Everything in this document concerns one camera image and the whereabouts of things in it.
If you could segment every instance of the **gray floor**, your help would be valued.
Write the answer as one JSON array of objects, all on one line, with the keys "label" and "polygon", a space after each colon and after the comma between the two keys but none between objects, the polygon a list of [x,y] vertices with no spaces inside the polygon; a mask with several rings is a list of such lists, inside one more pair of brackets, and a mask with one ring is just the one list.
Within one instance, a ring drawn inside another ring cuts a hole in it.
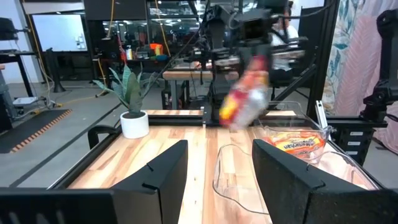
[{"label": "gray floor", "polygon": [[[64,82],[63,85],[80,88],[67,88],[68,91],[64,93],[51,93],[51,99],[57,103],[94,96],[101,92],[88,82]],[[26,95],[23,85],[13,84],[9,85],[9,88],[13,97]],[[35,85],[35,90],[40,95],[45,88],[42,85]],[[144,100],[143,109],[161,109],[160,91],[160,88],[151,90]],[[207,89],[197,86],[196,91],[198,95],[202,95]],[[309,92],[308,89],[300,89],[300,91],[305,94]],[[304,110],[307,108],[307,100],[298,93],[291,94],[286,100],[301,102],[302,108]],[[48,187],[54,183],[88,152],[87,136],[82,135],[63,150],[61,150],[62,147],[118,103],[114,95],[108,94],[100,98],[64,104],[61,109],[72,109],[73,112],[70,115],[19,152],[0,154],[0,187],[8,187],[11,184],[19,187]],[[116,108],[98,124],[114,125],[119,115],[125,110],[122,106]],[[386,187],[397,188],[398,176],[394,172],[398,168],[398,156],[387,150],[378,150],[376,147],[378,145],[373,142],[369,148],[365,169]]]}]

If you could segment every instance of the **desk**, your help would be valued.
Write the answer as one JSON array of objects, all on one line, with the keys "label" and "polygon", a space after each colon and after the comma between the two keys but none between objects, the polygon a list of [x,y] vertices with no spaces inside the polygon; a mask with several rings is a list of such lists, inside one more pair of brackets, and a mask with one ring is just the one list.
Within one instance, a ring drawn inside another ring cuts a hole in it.
[{"label": "desk", "polygon": [[[148,111],[149,119],[152,114],[201,116],[201,111]],[[216,211],[216,203],[219,200],[214,193],[212,183],[215,171],[216,157],[221,146],[235,144],[245,152],[251,152],[252,140],[263,137],[263,129],[250,127],[246,130],[230,131],[225,128],[206,128],[203,126],[151,126],[149,134],[140,139],[126,139],[120,133],[114,134],[114,139],[109,136],[103,141],[109,144],[99,143],[92,151],[101,151],[86,168],[79,173],[71,171],[64,175],[58,183],[51,188],[60,187],[61,182],[68,182],[69,189],[108,188],[127,176],[139,170],[147,162],[164,152],[170,146],[181,139],[188,141],[188,172],[183,202],[180,212],[181,224],[212,224],[220,223]],[[328,144],[326,150],[340,151],[333,144]],[[83,158],[75,167],[83,164]],[[254,175],[251,165],[236,158],[234,164],[230,164],[233,170],[245,170]],[[333,174],[344,170],[361,169],[353,164],[346,166],[339,156],[331,154],[326,157],[321,169],[336,169]],[[371,188],[372,181],[369,177],[357,175],[353,182],[365,188]],[[250,198],[256,200],[261,206],[264,204],[261,195]]]},{"label": "desk", "polygon": [[30,87],[29,78],[26,75],[25,66],[22,63],[21,56],[35,55],[34,52],[0,52],[0,63],[17,62],[19,70],[21,71],[22,80],[26,88],[27,95],[33,97],[32,89]]},{"label": "desk", "polygon": [[[201,72],[199,69],[196,71],[189,71],[193,70],[196,67],[196,65],[197,63],[195,62],[192,62],[191,64],[182,63],[176,65],[172,70],[167,70],[163,73],[164,80],[170,81],[170,86],[172,91],[172,102],[178,102],[177,81],[186,81],[191,79],[199,80],[201,75],[202,75],[202,80],[204,81],[213,80],[212,71],[205,70]],[[233,79],[238,79],[237,72],[235,72]],[[177,110],[177,107],[178,107],[177,103],[172,104],[173,110]]]}]

